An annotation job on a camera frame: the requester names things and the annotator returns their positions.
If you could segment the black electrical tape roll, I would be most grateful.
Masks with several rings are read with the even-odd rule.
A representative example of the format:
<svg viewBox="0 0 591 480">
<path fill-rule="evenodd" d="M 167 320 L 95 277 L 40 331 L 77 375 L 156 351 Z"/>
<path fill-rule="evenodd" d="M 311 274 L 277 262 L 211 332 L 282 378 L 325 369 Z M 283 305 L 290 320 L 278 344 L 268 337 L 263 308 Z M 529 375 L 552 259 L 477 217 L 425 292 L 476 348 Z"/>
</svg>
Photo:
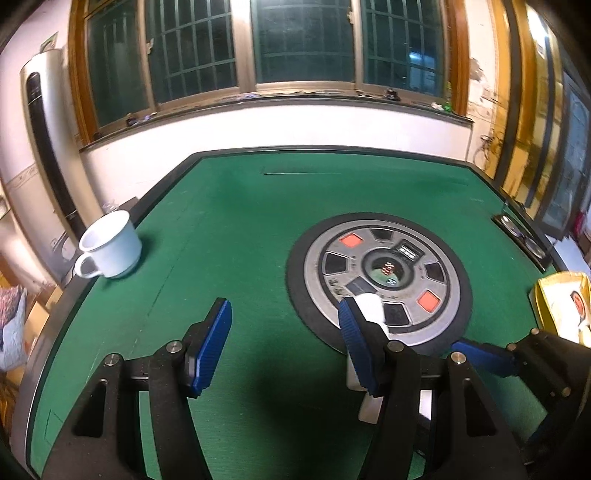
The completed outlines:
<svg viewBox="0 0 591 480">
<path fill-rule="evenodd" d="M 578 291 L 572 291 L 570 297 L 579 314 L 578 335 L 579 343 L 590 346 L 590 320 L 587 314 L 586 304 Z"/>
</svg>

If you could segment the yellow cardboard box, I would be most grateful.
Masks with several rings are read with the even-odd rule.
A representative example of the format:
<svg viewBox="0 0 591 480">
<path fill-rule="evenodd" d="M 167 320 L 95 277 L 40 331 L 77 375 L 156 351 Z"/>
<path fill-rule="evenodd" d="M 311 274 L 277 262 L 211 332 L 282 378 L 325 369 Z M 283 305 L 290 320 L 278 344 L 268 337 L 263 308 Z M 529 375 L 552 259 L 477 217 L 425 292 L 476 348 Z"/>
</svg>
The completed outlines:
<svg viewBox="0 0 591 480">
<path fill-rule="evenodd" d="M 529 294 L 539 329 L 579 343 L 579 314 L 570 297 L 578 291 L 590 320 L 590 278 L 583 272 L 563 271 L 539 279 Z"/>
</svg>

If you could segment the white enamel mug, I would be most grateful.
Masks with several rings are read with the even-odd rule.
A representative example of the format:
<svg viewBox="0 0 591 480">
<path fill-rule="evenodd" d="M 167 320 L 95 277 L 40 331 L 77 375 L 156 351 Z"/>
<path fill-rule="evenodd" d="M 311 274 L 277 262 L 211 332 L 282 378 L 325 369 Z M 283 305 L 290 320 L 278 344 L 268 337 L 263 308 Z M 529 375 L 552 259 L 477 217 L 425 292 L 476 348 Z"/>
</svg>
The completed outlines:
<svg viewBox="0 0 591 480">
<path fill-rule="evenodd" d="M 84 279 L 123 277 L 136 267 L 142 253 L 141 241 L 125 210 L 96 220 L 83 233 L 78 247 L 81 255 L 73 272 Z"/>
</svg>

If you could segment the standing air conditioner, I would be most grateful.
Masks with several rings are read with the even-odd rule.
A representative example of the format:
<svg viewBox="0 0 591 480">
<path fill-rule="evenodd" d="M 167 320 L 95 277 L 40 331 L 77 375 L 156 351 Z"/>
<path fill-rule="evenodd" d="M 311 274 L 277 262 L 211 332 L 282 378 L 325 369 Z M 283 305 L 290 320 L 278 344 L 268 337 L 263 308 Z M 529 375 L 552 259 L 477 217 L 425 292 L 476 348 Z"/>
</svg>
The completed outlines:
<svg viewBox="0 0 591 480">
<path fill-rule="evenodd" d="M 20 71 L 25 123 L 43 185 L 65 232 L 77 242 L 102 216 L 79 154 L 66 105 L 63 55 L 50 49 Z"/>
</svg>

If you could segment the round grey control panel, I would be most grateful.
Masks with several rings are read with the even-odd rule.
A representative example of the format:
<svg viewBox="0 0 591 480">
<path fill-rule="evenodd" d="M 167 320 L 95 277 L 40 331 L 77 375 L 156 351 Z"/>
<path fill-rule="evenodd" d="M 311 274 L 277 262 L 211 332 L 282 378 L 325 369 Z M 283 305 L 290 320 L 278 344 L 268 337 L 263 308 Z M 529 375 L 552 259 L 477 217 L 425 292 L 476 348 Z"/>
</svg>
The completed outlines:
<svg viewBox="0 0 591 480">
<path fill-rule="evenodd" d="M 287 292 L 304 325 L 345 353 L 339 301 L 375 294 L 385 332 L 424 355 L 440 355 L 465 334 L 473 308 L 468 273 L 439 236 L 402 217 L 358 212 L 315 224 L 287 259 Z"/>
</svg>

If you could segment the black glasses tray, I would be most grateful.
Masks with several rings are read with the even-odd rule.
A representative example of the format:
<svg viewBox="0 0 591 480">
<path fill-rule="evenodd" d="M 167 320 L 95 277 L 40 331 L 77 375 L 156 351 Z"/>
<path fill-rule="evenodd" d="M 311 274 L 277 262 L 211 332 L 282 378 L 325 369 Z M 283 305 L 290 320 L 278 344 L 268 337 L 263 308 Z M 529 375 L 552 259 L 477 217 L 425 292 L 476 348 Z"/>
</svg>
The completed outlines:
<svg viewBox="0 0 591 480">
<path fill-rule="evenodd" d="M 545 272 L 550 265 L 549 253 L 544 250 L 513 217 L 508 214 L 494 215 L 491 220 L 519 247 L 519 249 L 541 271 Z"/>
</svg>

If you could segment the slim white bottle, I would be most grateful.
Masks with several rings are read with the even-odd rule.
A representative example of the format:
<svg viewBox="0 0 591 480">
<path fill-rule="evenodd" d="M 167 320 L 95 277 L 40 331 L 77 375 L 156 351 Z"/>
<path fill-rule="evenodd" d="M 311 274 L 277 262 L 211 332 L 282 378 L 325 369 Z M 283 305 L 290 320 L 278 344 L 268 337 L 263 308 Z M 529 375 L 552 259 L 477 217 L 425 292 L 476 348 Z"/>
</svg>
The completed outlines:
<svg viewBox="0 0 591 480">
<path fill-rule="evenodd" d="M 363 293 L 356 295 L 353 299 L 367 321 L 378 324 L 384 332 L 387 332 L 383 301 L 379 295 Z M 375 398 L 363 388 L 356 375 L 356 370 L 353 368 L 351 356 L 346 357 L 346 387 L 349 390 L 365 393 L 359 412 L 359 420 L 368 424 L 377 424 L 383 398 Z"/>
</svg>

